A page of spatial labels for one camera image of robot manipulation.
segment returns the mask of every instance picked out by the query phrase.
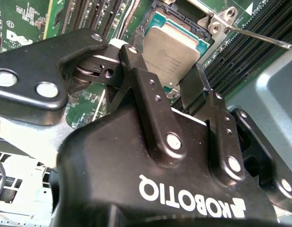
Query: bolt head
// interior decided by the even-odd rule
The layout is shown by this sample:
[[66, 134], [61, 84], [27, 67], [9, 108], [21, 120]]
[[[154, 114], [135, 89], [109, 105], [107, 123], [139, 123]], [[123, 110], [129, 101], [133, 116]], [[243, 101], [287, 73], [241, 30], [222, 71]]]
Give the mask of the bolt head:
[[46, 98], [54, 98], [59, 94], [57, 86], [50, 82], [42, 82], [38, 84], [36, 92]]
[[100, 37], [100, 35], [98, 35], [96, 33], [92, 34], [91, 37], [93, 39], [95, 39], [96, 41], [99, 41], [99, 42], [102, 42], [103, 41], [103, 39]]
[[136, 48], [134, 48], [133, 46], [129, 47], [128, 49], [133, 53], [137, 53]]
[[242, 115], [242, 117], [247, 118], [247, 115], [243, 111], [241, 111], [240, 114]]
[[223, 97], [219, 93], [216, 93], [215, 95], [216, 95], [217, 98], [223, 99]]
[[230, 168], [233, 171], [239, 172], [241, 170], [240, 163], [236, 160], [235, 157], [229, 156], [228, 157], [228, 163], [229, 163]]
[[176, 135], [172, 134], [172, 133], [168, 133], [166, 136], [167, 139], [167, 143], [168, 145], [174, 149], [174, 150], [178, 150], [181, 148], [182, 146], [182, 142], [180, 141], [179, 137], [177, 137]]
[[283, 188], [284, 188], [286, 191], [288, 191], [288, 192], [292, 192], [292, 187], [291, 187], [291, 185], [290, 185], [285, 179], [282, 179], [281, 182], [282, 182]]
[[15, 85], [18, 82], [18, 78], [15, 74], [9, 71], [0, 71], [0, 86], [1, 87], [10, 87]]

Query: black cable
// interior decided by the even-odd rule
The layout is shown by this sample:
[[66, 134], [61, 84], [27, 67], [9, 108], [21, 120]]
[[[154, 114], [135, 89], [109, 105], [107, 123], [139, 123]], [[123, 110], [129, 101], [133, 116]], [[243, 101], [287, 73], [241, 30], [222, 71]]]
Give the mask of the black cable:
[[2, 181], [1, 181], [1, 185], [0, 185], [0, 194], [1, 194], [3, 191], [3, 187], [5, 185], [5, 182], [6, 182], [6, 173], [5, 173], [5, 169], [3, 167], [3, 164], [1, 162], [0, 162], [0, 173], [2, 175]]

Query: cable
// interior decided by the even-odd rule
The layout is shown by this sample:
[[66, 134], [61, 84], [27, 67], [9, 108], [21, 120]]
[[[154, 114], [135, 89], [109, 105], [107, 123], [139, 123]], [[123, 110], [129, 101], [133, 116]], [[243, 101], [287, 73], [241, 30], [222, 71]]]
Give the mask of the cable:
[[0, 173], [2, 175], [2, 179], [1, 179], [1, 184], [0, 184], [0, 195], [3, 191], [3, 187], [5, 185], [6, 182], [6, 173], [5, 173], [5, 169], [3, 167], [3, 164], [0, 162]]
[[121, 39], [121, 34], [122, 34], [122, 31], [123, 31], [124, 25], [125, 25], [126, 20], [127, 20], [129, 14], [130, 14], [130, 12], [131, 12], [131, 10], [133, 8], [133, 5], [134, 5], [135, 1], [136, 0], [131, 0], [130, 6], [129, 6], [128, 10], [126, 11], [126, 14], [124, 16], [122, 24], [121, 24], [121, 26], [120, 26], [120, 28], [118, 30], [118, 33], [117, 33], [117, 36], [116, 36], [117, 39]]

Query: metal rod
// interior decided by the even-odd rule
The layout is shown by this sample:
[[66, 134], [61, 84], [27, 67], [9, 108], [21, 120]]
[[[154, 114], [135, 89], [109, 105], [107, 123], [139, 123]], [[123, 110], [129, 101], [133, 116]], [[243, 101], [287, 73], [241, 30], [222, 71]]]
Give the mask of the metal rod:
[[233, 26], [228, 26], [228, 28], [234, 32], [238, 32], [238, 33], [241, 33], [243, 35], [248, 35], [248, 36], [251, 36], [253, 38], [260, 39], [262, 41], [265, 41], [265, 42], [268, 42], [271, 44], [275, 44], [277, 46], [280, 46], [282, 48], [285, 48], [287, 50], [292, 51], [292, 44], [286, 43], [284, 41], [280, 41], [277, 39], [266, 37], [264, 35], [260, 35], [260, 34], [257, 34], [257, 33], [254, 33], [254, 32], [248, 31], [248, 30], [239, 29], [239, 28], [233, 27]]

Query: robotiq logo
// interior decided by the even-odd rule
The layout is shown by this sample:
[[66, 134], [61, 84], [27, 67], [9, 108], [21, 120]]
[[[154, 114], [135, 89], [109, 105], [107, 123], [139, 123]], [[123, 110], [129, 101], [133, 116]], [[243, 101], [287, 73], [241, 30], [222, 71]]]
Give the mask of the robotiq logo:
[[[157, 184], [146, 178], [143, 175], [140, 175], [140, 179], [142, 180], [139, 185], [140, 194], [142, 197], [147, 201], [155, 201], [160, 197], [160, 202], [163, 205], [167, 205], [170, 207], [180, 208], [180, 206], [186, 210], [186, 211], [194, 211], [197, 209], [197, 211], [207, 216], [208, 214], [211, 215], [214, 218], [231, 218], [232, 214], [230, 209], [232, 210], [233, 215], [236, 218], [244, 218], [246, 210], [245, 202], [243, 199], [240, 198], [232, 198], [233, 204], [228, 204], [226, 202], [222, 201], [216, 201], [213, 198], [206, 198], [203, 195], [196, 194], [193, 196], [190, 192], [187, 190], [180, 190], [178, 194], [178, 202], [175, 200], [174, 196], [174, 187], [169, 186], [169, 200], [165, 199], [165, 185], [163, 183], [159, 184], [159, 187]], [[145, 192], [145, 186], [150, 185], [153, 188], [152, 194], [147, 194]], [[189, 202], [185, 200], [184, 202], [184, 196], [186, 196], [189, 199]]]
[[22, 46], [30, 45], [33, 43], [31, 39], [27, 40], [24, 36], [18, 36], [16, 33], [6, 30], [6, 38], [10, 41], [18, 42]]

